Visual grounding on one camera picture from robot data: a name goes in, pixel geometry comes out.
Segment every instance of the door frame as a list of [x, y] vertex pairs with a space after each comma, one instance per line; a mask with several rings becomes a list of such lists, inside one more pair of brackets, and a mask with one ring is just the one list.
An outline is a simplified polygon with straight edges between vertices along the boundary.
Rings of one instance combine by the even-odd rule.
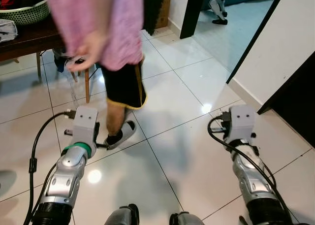
[[[257, 38], [259, 37], [260, 33], [262, 30], [265, 28], [267, 22], [269, 21], [272, 13], [276, 9], [278, 3], [280, 0], [274, 0], [273, 3], [271, 4], [268, 12], [266, 13], [264, 19], [262, 20], [261, 24], [259, 25], [257, 31], [255, 32], [254, 36], [252, 37], [251, 41], [249, 42], [247, 48], [245, 49], [243, 55], [241, 56], [240, 60], [236, 64], [235, 68], [233, 69], [230, 77], [226, 81], [228, 84], [231, 79], [235, 76], [236, 72], [242, 65], [244, 59], [250, 52], [251, 48], [255, 44]], [[196, 29], [198, 18], [199, 18], [199, 13], [202, 7], [203, 0], [188, 0], [186, 11], [185, 11], [185, 16], [184, 16], [184, 21], [183, 21], [183, 26], [180, 34], [180, 39], [188, 38], [191, 37]]]

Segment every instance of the person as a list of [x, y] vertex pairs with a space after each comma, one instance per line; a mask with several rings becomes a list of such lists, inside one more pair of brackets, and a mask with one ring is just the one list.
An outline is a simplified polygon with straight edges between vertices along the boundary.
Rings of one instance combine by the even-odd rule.
[[136, 131], [125, 121], [126, 109], [139, 109], [147, 95], [142, 84], [143, 63], [140, 31], [143, 0], [48, 0], [68, 56], [88, 55], [85, 62], [69, 67], [82, 71], [101, 66], [107, 91], [108, 137], [113, 149]]

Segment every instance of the pink shirt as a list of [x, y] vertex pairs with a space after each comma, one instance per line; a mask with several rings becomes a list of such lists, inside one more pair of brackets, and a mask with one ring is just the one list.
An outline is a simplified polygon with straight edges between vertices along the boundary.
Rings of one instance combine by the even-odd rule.
[[[67, 53], [74, 56], [84, 37], [95, 29], [90, 0], [49, 0], [54, 20], [65, 41]], [[110, 39], [101, 64], [116, 71], [142, 59], [140, 30], [143, 26], [143, 0], [114, 0]]]

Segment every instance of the laundry basket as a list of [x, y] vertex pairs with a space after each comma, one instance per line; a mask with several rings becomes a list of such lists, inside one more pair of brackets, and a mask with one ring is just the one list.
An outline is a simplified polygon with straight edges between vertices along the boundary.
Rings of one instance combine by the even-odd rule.
[[14, 21], [17, 25], [29, 25], [44, 20], [50, 13], [48, 0], [43, 0], [33, 7], [0, 10], [0, 18]]

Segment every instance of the green ring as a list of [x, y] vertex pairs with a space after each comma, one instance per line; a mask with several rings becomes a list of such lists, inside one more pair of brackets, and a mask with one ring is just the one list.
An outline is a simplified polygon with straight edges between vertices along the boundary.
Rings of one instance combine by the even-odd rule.
[[74, 143], [73, 145], [69, 145], [69, 146], [65, 147], [64, 150], [68, 150], [74, 146], [80, 146], [80, 147], [84, 148], [88, 152], [88, 158], [91, 157], [92, 150], [91, 150], [90, 146], [88, 146], [86, 143], [83, 143], [83, 142], [77, 142], [77, 143]]

